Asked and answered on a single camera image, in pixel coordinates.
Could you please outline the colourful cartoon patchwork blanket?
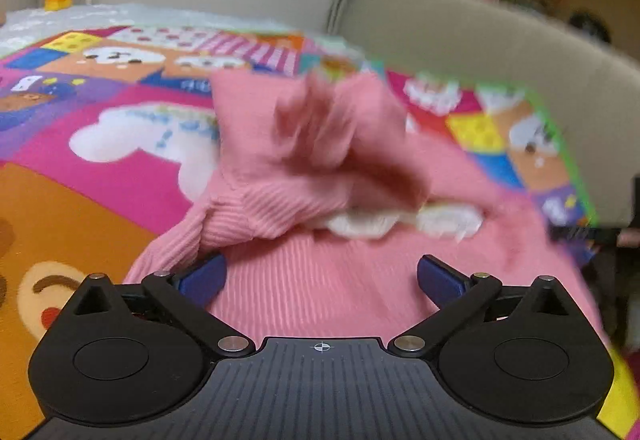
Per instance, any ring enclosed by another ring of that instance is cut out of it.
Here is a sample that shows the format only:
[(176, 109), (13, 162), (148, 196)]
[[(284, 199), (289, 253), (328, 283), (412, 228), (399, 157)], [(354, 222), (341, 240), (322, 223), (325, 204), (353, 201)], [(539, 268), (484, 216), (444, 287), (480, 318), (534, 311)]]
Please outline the colourful cartoon patchwork blanket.
[[(68, 31), (1, 61), (1, 434), (42, 419), (29, 359), (92, 270), (112, 280), (204, 192), (220, 161), (209, 73), (253, 69), (339, 80), (367, 70), (309, 38), (193, 26)], [(430, 138), (428, 156), (460, 193), (528, 200), (515, 225), (592, 215), (575, 168), (530, 93), (509, 85), (414, 76), (373, 63), (382, 92)], [(246, 373), (231, 370), (209, 411), (175, 424), (175, 438), (511, 439), (512, 429), (454, 412), (408, 376), (407, 401), (382, 398), (396, 368), (374, 375), (369, 346), (322, 366), (311, 345), (272, 342)]]

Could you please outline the pink ribbed knit sweater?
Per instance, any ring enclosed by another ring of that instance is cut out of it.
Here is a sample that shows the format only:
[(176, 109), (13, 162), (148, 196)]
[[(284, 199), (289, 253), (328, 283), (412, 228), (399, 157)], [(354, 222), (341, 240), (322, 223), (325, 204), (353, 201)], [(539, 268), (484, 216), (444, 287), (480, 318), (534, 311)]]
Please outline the pink ribbed knit sweater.
[(406, 108), (375, 73), (331, 83), (222, 70), (210, 82), (218, 167), (128, 282), (219, 251), (229, 283), (212, 310), (251, 338), (387, 339), (431, 313), (414, 268), (432, 254), (514, 284), (555, 275), (600, 325), (533, 201), (448, 140), (408, 130)]

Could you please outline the white quilted bed sheet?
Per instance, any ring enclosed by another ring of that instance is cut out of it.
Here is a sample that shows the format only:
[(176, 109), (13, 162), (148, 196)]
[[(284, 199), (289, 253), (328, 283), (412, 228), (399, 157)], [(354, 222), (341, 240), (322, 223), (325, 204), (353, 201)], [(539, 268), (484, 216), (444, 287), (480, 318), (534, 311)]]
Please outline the white quilted bed sheet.
[(102, 29), (109, 26), (196, 26), (232, 32), (284, 34), (297, 32), (317, 35), (317, 32), (269, 18), (242, 18), (211, 12), (152, 7), (141, 4), (80, 5), (60, 11), (24, 9), (10, 11), (1, 28), (1, 57), (4, 58), (55, 34), (70, 30)]

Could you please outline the black round speaker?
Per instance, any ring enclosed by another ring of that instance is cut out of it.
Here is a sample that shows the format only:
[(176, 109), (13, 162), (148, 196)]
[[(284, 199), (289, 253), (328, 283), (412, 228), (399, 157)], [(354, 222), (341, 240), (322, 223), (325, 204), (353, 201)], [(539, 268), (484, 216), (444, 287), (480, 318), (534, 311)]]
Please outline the black round speaker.
[(590, 37), (597, 38), (597, 40), (605, 44), (612, 43), (611, 32), (608, 26), (599, 16), (588, 10), (573, 12), (570, 18), (568, 18), (567, 24), (578, 31), (588, 34)]

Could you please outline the beige upholstered headboard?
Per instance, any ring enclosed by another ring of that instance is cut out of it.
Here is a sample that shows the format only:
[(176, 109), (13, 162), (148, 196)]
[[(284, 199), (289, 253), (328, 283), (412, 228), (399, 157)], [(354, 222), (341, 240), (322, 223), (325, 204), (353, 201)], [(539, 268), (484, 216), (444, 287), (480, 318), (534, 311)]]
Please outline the beige upholstered headboard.
[(335, 26), (409, 72), (533, 89), (599, 217), (626, 221), (639, 173), (639, 64), (561, 23), (482, 0), (349, 0)]

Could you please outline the small yellow toy block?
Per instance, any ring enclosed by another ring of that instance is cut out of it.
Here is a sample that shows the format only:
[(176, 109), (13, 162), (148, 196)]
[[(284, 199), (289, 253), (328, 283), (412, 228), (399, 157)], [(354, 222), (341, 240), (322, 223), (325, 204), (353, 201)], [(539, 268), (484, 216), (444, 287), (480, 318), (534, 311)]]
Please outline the small yellow toy block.
[(43, 9), (45, 11), (60, 11), (72, 7), (74, 0), (44, 0)]

